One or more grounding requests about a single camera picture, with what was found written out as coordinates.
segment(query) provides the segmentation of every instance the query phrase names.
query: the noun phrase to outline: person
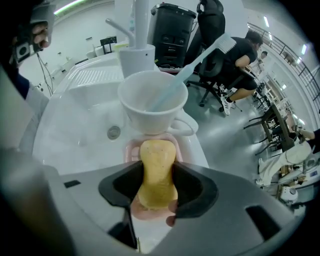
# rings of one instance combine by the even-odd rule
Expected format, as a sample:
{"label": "person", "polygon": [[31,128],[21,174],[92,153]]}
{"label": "person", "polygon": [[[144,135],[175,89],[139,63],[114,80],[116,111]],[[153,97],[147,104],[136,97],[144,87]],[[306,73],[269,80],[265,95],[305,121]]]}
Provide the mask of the person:
{"label": "person", "polygon": [[292,130],[303,135],[309,140],[295,145],[282,154],[271,157],[267,161],[263,161],[260,158],[258,160],[259,179],[255,180],[257,185],[261,187],[270,185],[272,177],[282,166],[297,165],[307,159],[311,153],[316,154],[320,152],[320,129],[312,132],[298,128],[297,125],[293,125]]}
{"label": "person", "polygon": [[253,72],[255,72],[257,75],[260,75],[262,71],[265,70],[264,68],[264,61],[263,59],[266,58],[268,55],[268,52],[266,50],[264,50],[261,55],[260,58],[257,58],[254,62],[252,62],[250,64],[251,69],[253,70]]}
{"label": "person", "polygon": [[[249,30],[245,38],[232,37],[236,45],[225,54],[225,60],[221,69],[221,76],[228,79],[227,83],[232,83],[239,75],[238,68],[244,69],[253,63],[258,57],[257,50],[263,44],[261,36]],[[232,103],[236,100],[244,99],[255,93],[257,84],[249,77],[243,78],[235,85],[237,91],[229,97],[222,96],[221,103],[227,116],[230,115]]]}
{"label": "person", "polygon": [[[36,3],[24,3],[26,10],[32,10],[32,7],[36,5]],[[15,46],[15,44],[18,42],[17,39],[17,28],[18,24],[12,24],[11,29],[7,28],[6,37],[1,42],[4,49],[10,49],[5,50],[3,54],[0,57],[0,62],[7,73],[9,79],[11,80],[12,84],[16,88],[16,90],[19,92],[19,94],[22,96],[22,98],[26,101],[26,103],[29,105],[29,107],[33,111],[33,116],[28,123],[26,130],[21,138],[19,149],[22,152],[32,154],[33,146],[34,146],[34,140],[36,137],[37,129],[40,123],[40,119],[42,117],[42,114],[49,102],[49,99],[36,87],[34,87],[31,82],[21,76],[19,74],[19,66],[14,61],[14,58],[12,56],[12,48]],[[46,41],[47,39],[47,25],[44,23],[38,23],[36,24],[32,30],[31,33],[33,34],[33,42],[35,44],[38,44],[40,48],[47,48],[49,46],[49,43]]]}

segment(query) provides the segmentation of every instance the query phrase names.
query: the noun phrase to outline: gray floor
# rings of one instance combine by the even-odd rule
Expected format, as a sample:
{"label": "gray floor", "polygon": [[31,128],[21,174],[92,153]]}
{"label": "gray floor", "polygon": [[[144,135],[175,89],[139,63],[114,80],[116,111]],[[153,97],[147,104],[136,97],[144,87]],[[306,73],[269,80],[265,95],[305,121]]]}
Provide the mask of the gray floor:
{"label": "gray floor", "polygon": [[236,102],[242,112],[238,108],[231,109],[230,115],[226,116],[219,112],[221,105],[211,93],[205,106],[200,107],[205,90],[191,85],[188,91],[189,97],[183,109],[199,124],[197,136],[209,167],[250,181],[256,179],[258,159],[266,159],[267,152],[255,156],[266,145],[255,143],[265,138],[261,125],[243,129],[250,119],[263,115],[254,107],[252,96]]}

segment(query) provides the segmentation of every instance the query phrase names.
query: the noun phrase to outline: white wall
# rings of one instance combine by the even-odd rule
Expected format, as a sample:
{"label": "white wall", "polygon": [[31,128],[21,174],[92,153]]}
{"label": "white wall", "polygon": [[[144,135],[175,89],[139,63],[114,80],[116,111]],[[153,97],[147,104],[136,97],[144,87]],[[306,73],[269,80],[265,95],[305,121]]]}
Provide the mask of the white wall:
{"label": "white wall", "polygon": [[[292,31],[287,26],[283,25],[270,14],[263,14],[256,10],[245,9],[247,13],[247,19],[249,23],[252,23],[276,36],[278,39],[288,45],[298,56],[301,56],[304,64],[310,71],[319,66],[317,56],[312,48],[312,44],[309,45],[305,55],[301,54],[301,50],[304,44],[309,44],[308,39],[301,35],[300,32]],[[269,27],[266,26],[264,16],[267,17]]]}
{"label": "white wall", "polygon": [[[225,16],[225,31],[233,37],[244,37],[248,31],[247,28],[247,15],[241,0],[220,0],[224,7]],[[129,27],[129,15],[131,13],[131,0],[115,0],[115,21],[125,28]],[[149,9],[156,4],[162,2],[177,5],[189,9],[197,13],[197,5],[199,0],[149,0]],[[119,41],[124,40],[125,36],[121,32],[116,33]]]}
{"label": "white wall", "polygon": [[[92,44],[100,45],[100,39],[115,36],[115,30],[105,23],[106,18],[114,19],[114,3],[105,3],[73,14],[55,24],[51,45],[40,52],[44,63],[48,63],[50,72],[67,62],[66,57],[79,62],[87,58]],[[22,76],[34,85],[43,80],[43,74],[36,56],[28,58],[20,67]]]}

